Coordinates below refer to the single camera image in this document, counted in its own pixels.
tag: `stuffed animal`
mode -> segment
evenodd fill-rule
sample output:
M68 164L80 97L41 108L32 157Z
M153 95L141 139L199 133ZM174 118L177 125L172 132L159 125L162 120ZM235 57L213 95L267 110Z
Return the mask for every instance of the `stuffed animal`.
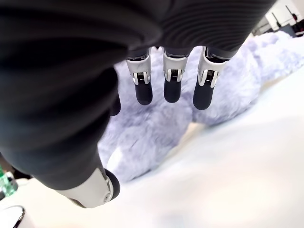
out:
M193 49L183 75L178 102L163 96L162 49L151 49L153 101L140 105L125 62L115 66L119 75L121 111L111 118L98 150L104 166L119 181L143 175L162 162L185 134L190 122L213 126L243 113L259 96L263 84L287 76L304 64L304 38L283 32L248 39L226 64L207 110L197 110L193 92L202 47Z

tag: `ribbed black fabric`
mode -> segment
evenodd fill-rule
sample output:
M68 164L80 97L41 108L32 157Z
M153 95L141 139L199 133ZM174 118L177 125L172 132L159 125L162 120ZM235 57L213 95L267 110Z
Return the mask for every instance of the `ribbed black fabric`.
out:
M78 186L103 170L97 141L119 110L113 64L155 45L229 54L273 2L0 0L1 153L50 188Z

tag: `robotic hand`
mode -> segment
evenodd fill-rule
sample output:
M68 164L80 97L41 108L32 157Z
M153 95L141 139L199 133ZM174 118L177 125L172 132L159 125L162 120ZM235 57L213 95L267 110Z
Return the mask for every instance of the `robotic hand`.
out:
M126 59L138 102L148 105L149 48L162 46L164 97L174 103L191 50L204 46L193 95L204 110L223 67L274 2L1 1L0 152L79 206L113 200L119 182L97 152L120 110L113 65Z

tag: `green bottle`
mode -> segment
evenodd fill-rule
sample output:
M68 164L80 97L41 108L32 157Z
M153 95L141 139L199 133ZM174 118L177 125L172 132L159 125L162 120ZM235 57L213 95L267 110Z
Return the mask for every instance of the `green bottle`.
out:
M0 189L2 189L5 197L10 196L15 192L13 186L9 182L9 179L7 178L6 175L4 175L1 166L0 166Z

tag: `white table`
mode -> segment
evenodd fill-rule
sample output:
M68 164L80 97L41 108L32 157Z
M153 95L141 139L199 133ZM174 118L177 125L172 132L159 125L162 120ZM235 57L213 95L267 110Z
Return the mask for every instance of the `white table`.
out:
M235 120L198 131L120 196L82 209L37 180L20 204L37 228L304 227L304 68Z

